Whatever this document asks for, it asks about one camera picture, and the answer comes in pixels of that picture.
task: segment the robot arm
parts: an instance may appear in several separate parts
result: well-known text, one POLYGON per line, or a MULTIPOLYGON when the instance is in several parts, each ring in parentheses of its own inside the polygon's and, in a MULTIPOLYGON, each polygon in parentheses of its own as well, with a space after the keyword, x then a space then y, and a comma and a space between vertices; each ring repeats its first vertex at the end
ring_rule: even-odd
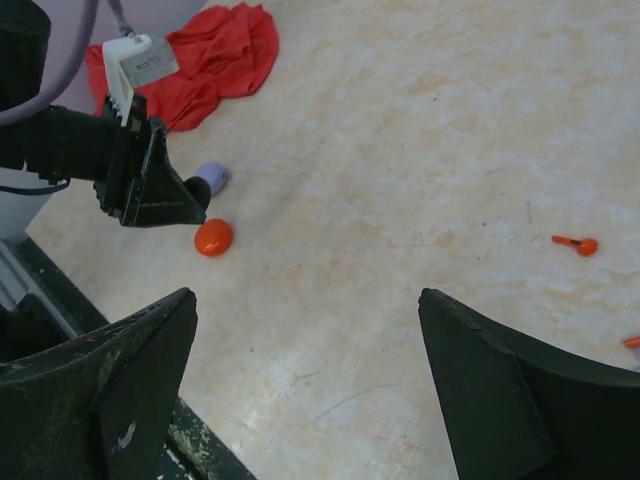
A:
MULTIPOLYGON (((38 93, 50 21, 30 0, 9 0, 0 10, 2 111, 38 93)), ((143 96, 135 94, 122 123, 109 96, 101 117, 49 106, 0 126, 0 167, 26 168, 51 184, 92 181, 101 209, 123 226, 204 222, 209 185, 198 177, 183 182, 171 167, 166 127, 147 116, 143 96)))

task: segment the crumpled red fabric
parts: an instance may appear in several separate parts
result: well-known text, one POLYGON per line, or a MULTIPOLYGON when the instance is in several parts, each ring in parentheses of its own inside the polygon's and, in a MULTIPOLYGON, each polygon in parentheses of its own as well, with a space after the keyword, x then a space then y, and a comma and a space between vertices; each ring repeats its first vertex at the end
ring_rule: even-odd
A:
MULTIPOLYGON (((273 18, 260 5, 208 8, 167 40, 180 70, 136 91, 147 98, 149 115, 174 131, 197 127, 223 98, 255 93, 278 55, 273 18)), ((102 46, 90 46, 85 62, 99 115, 108 90, 102 46)))

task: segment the beige tabletop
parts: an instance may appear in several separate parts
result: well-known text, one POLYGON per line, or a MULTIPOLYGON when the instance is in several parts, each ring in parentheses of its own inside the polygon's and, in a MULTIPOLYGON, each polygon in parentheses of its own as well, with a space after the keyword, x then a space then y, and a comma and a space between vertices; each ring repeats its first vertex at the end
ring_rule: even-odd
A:
POLYGON ((637 2, 264 6, 281 40, 264 87, 169 138, 182 176, 232 171, 208 210, 234 226, 224 256, 196 253, 193 226, 120 227, 81 181, 29 229, 110 320, 196 292, 181 395, 258 478, 456 478, 423 287, 635 366, 637 2))

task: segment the orange ball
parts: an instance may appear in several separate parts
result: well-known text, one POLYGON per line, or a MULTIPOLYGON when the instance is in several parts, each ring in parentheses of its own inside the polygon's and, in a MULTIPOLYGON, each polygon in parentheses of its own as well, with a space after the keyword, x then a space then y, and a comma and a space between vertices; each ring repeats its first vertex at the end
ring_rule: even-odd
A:
POLYGON ((200 225, 193 241, 202 255, 217 257, 227 251, 232 240, 231 225, 220 218, 213 218, 200 225))

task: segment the purple ball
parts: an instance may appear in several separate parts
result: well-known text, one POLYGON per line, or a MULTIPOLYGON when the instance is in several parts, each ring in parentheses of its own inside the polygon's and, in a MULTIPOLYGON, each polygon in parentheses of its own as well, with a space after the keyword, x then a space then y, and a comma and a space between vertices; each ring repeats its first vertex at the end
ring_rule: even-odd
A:
POLYGON ((198 170, 196 176, 204 179, 211 188, 211 196, 215 197, 227 184, 229 180, 228 170, 219 163, 205 163, 198 170))

